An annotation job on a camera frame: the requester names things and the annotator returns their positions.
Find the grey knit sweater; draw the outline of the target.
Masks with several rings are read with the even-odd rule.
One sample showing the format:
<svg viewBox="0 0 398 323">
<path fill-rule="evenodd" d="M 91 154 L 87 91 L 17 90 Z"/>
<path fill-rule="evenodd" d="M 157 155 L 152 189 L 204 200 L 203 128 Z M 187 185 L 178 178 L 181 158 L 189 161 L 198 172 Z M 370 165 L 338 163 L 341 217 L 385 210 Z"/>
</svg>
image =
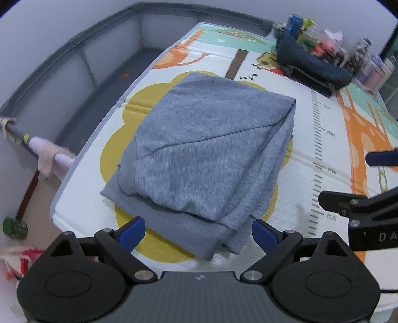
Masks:
<svg viewBox="0 0 398 323">
<path fill-rule="evenodd" d="M 239 254 L 270 205 L 295 109 L 292 97 L 190 73 L 144 117 L 102 195 L 198 258 Z"/>
</svg>

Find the red white bag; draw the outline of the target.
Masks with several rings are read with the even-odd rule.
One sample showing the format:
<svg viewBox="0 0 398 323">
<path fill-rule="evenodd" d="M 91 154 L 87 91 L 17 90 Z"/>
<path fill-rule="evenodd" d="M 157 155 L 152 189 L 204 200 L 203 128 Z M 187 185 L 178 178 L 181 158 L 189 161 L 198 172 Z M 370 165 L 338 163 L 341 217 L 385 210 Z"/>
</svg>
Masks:
<svg viewBox="0 0 398 323">
<path fill-rule="evenodd" d="M 5 265 L 5 278 L 23 278 L 43 252 L 33 246 L 14 246 L 1 249 L 0 257 L 1 262 L 4 262 Z"/>
</svg>

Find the grey playpen fence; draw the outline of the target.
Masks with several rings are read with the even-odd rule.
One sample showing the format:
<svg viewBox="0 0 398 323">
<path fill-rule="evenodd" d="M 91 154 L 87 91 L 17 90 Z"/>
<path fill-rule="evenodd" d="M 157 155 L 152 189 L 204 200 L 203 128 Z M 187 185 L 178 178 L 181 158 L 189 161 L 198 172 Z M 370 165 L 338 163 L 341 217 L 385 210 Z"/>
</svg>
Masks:
<svg viewBox="0 0 398 323">
<path fill-rule="evenodd" d="M 145 68 L 200 22 L 261 36 L 273 25 L 207 5 L 139 2 L 69 40 L 2 105 L 1 115 L 79 152 Z"/>
</svg>

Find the dark navy folded garment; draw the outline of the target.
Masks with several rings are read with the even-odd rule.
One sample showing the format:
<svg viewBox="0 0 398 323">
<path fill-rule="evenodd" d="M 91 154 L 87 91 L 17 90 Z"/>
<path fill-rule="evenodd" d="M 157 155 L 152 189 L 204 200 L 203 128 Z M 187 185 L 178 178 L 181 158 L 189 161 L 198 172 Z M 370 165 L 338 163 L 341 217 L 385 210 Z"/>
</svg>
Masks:
<svg viewBox="0 0 398 323">
<path fill-rule="evenodd" d="M 353 75 L 343 67 L 322 61 L 306 52 L 290 35 L 277 41 L 277 64 L 291 80 L 330 98 L 349 85 Z"/>
</svg>

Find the blue box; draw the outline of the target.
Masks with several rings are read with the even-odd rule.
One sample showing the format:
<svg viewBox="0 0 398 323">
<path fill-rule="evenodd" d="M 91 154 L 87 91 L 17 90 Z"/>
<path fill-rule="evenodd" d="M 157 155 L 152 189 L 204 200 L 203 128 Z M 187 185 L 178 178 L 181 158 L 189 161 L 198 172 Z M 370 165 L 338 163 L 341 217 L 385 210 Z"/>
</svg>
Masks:
<svg viewBox="0 0 398 323">
<path fill-rule="evenodd" d="M 291 14 L 287 20 L 285 27 L 285 32 L 290 34 L 293 38 L 297 39 L 301 34 L 301 29 L 303 27 L 303 18 L 298 15 Z"/>
</svg>

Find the pink bottle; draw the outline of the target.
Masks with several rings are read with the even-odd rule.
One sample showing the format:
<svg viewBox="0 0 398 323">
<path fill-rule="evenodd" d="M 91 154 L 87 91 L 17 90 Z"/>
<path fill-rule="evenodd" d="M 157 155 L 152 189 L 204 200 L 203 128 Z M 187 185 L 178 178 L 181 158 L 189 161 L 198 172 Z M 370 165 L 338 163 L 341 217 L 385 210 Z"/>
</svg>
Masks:
<svg viewBox="0 0 398 323">
<path fill-rule="evenodd" d="M 372 72 L 365 81 L 364 87 L 367 88 L 369 91 L 378 91 L 381 87 L 384 76 L 385 67 L 384 63 L 382 63 L 380 66 L 376 66 L 373 68 Z"/>
</svg>

